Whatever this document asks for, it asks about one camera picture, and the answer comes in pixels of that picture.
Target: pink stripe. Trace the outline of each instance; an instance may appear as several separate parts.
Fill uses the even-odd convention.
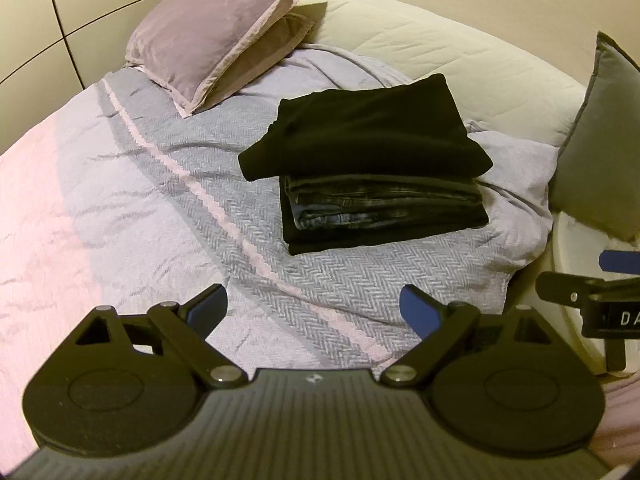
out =
[[[389,352],[388,349],[379,345],[372,337],[366,335],[356,327],[355,324],[348,321],[339,311],[314,303],[304,296],[301,289],[281,280],[280,277],[273,272],[264,257],[258,252],[258,248],[247,240],[238,226],[229,220],[222,206],[211,195],[207,194],[200,183],[197,182],[187,170],[181,167],[178,162],[162,153],[156,145],[147,142],[146,139],[140,135],[138,128],[118,101],[111,86],[105,80],[103,80],[103,82],[113,107],[127,125],[129,133],[136,143],[141,148],[147,150],[153,158],[164,164],[173,174],[177,175],[189,190],[202,201],[220,227],[241,247],[242,252],[248,257],[249,263],[251,263],[255,269],[256,274],[273,282],[282,292],[308,304],[313,312],[324,319],[334,330],[346,336],[354,345],[359,346],[373,361],[385,361],[391,357],[391,352]]]
[[[65,213],[56,177],[55,116],[0,158],[0,470],[36,445],[22,417],[24,387],[100,303],[88,251]]]

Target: black fabric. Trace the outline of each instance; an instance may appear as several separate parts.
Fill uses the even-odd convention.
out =
[[[238,161],[248,181],[360,173],[470,178],[493,165],[467,137],[442,74],[283,99],[267,133]]]
[[[468,209],[467,215],[460,217],[457,221],[445,222],[443,224],[425,224],[406,227],[396,226],[368,230],[334,228],[302,231],[296,228],[284,181],[284,177],[281,177],[280,209],[282,211],[282,235],[284,241],[288,244],[289,254],[292,256],[302,253],[315,253],[327,249],[348,249],[362,245],[375,246],[392,242],[415,240],[467,228],[482,227],[489,221],[486,211],[480,203],[475,208]]]

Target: bed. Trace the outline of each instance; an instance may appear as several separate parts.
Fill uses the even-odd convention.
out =
[[[380,370],[417,342],[395,309],[402,285],[499,314],[514,273],[543,254],[553,225],[546,184],[583,85],[513,45],[395,0],[306,0],[296,12],[316,22],[304,45],[189,121],[145,74],[123,68],[0,158],[0,418],[12,428],[2,433],[0,470],[35,447],[20,410],[25,384],[95,305],[140,313],[223,283],[229,314],[208,341],[246,370]],[[242,182],[237,166],[278,100],[435,72],[446,76],[469,135],[494,154],[487,228],[288,255],[276,180]],[[518,168],[529,170],[524,178]],[[612,465],[638,450],[638,422],[620,415],[637,405],[638,380],[607,386],[593,449]]]

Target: ribbed gray surface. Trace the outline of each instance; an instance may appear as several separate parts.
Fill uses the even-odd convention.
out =
[[[310,376],[321,380],[309,381]],[[510,460],[459,443],[417,394],[375,384],[367,370],[264,370],[218,391],[172,439],[112,460],[40,450],[15,480],[595,480],[587,451]]]

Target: metal screw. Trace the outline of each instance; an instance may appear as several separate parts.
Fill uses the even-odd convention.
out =
[[[306,376],[306,382],[311,384],[318,384],[324,381],[324,377],[320,374],[311,374]]]
[[[415,379],[417,375],[415,368],[407,365],[393,365],[385,371],[386,378],[395,383],[406,383]]]
[[[237,366],[223,365],[213,368],[210,375],[219,383],[232,383],[242,377],[242,370]]]

